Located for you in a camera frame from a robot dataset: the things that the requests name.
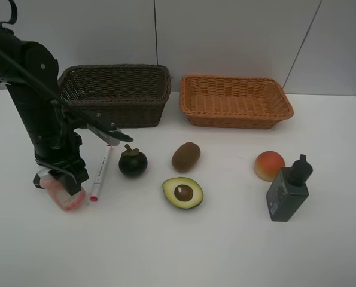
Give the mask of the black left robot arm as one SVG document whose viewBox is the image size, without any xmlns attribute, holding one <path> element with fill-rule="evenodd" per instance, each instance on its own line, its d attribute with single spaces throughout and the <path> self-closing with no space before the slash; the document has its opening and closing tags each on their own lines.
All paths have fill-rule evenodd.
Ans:
<svg viewBox="0 0 356 287">
<path fill-rule="evenodd" d="M 78 121 L 64 115 L 58 100 L 47 96 L 16 65 L 58 94 L 58 61 L 40 43 L 21 41 L 9 29 L 0 28 L 0 83 L 4 83 L 32 141 L 38 165 L 50 169 L 73 196 L 89 176 L 80 156 Z"/>
</svg>

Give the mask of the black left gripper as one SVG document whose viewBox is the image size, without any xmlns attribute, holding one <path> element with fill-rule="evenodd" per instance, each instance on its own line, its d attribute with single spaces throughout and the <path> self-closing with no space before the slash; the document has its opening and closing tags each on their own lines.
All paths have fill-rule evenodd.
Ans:
<svg viewBox="0 0 356 287">
<path fill-rule="evenodd" d="M 86 164 L 79 151 L 48 154 L 48 157 L 41 156 L 34 151 L 34 155 L 38 171 L 54 170 L 57 173 L 56 179 L 71 196 L 79 193 L 82 188 L 81 183 L 89 179 Z M 33 178 L 32 182 L 37 189 L 43 189 L 40 180 L 38 175 Z"/>
</svg>

